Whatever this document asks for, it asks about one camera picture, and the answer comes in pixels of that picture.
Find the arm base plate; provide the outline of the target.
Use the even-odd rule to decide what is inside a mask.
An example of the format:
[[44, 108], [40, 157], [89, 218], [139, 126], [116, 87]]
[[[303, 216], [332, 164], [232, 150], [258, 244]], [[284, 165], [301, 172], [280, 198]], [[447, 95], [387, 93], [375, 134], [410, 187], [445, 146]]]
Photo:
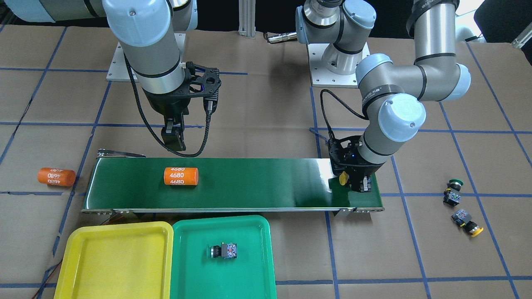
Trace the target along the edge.
[[310, 44], [307, 50], [313, 87], [358, 88], [355, 70], [370, 55], [367, 44], [357, 54], [339, 52], [333, 44]]
[[[185, 43], [187, 39], [186, 34], [184, 32], [177, 32], [174, 33], [174, 35], [179, 47], [181, 59], [184, 60]], [[106, 80], [110, 82], [122, 83], [129, 81], [129, 76], [125, 65], [125, 57], [121, 44], [119, 42], [116, 46], [113, 58], [111, 60]]]

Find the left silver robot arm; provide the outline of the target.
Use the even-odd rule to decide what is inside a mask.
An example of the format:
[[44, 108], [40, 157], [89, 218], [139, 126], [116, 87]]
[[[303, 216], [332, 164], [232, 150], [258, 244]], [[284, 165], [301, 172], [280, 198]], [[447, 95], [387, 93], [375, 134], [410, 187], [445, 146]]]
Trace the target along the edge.
[[328, 44], [323, 62], [331, 72], [355, 74], [362, 97], [358, 117], [369, 121], [361, 136], [335, 138], [328, 127], [331, 168], [352, 191], [371, 191], [373, 175], [413, 138], [426, 119], [424, 101], [457, 100], [469, 89], [468, 68], [456, 62], [458, 0], [415, 0], [406, 29], [415, 60], [397, 66], [385, 54], [361, 54], [374, 28], [375, 9], [364, 0], [307, 0], [296, 9], [301, 44]]

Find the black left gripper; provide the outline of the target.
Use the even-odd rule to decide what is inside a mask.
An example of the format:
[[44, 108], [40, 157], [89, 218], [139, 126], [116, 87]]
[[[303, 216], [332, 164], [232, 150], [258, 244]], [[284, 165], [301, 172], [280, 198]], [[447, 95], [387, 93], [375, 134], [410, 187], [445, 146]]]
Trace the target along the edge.
[[328, 152], [332, 172], [339, 176], [342, 172], [349, 174], [349, 182], [345, 186], [351, 187], [352, 191], [361, 193], [371, 192], [371, 175], [381, 166], [371, 163], [361, 156], [358, 148], [361, 147], [361, 135], [348, 136], [342, 139], [330, 138], [328, 140]]

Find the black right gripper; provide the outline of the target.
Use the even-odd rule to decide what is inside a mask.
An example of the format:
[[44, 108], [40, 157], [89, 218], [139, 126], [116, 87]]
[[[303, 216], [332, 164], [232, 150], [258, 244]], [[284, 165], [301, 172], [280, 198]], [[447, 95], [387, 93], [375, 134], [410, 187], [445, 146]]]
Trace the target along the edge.
[[185, 151], [184, 115], [189, 114], [188, 105], [194, 97], [203, 98], [206, 114], [215, 112], [221, 86], [220, 70], [192, 62], [185, 64], [184, 82], [169, 93], [151, 93], [144, 90], [150, 106], [165, 120], [161, 129], [164, 144], [173, 151]]

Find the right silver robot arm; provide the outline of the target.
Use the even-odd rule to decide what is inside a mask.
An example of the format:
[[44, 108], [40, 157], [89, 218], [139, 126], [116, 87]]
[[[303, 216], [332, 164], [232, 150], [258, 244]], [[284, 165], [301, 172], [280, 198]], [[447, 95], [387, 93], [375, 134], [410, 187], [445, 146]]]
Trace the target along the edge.
[[203, 99], [206, 114], [203, 142], [191, 157], [200, 155], [206, 144], [212, 114], [218, 105], [220, 72], [184, 62], [175, 31], [197, 27], [195, 0], [7, 0], [7, 7], [26, 22], [59, 22], [106, 17], [118, 38], [139, 114], [149, 132], [154, 131], [141, 108], [135, 80], [150, 106], [165, 119], [156, 141], [168, 152], [185, 154], [184, 116], [194, 97]]

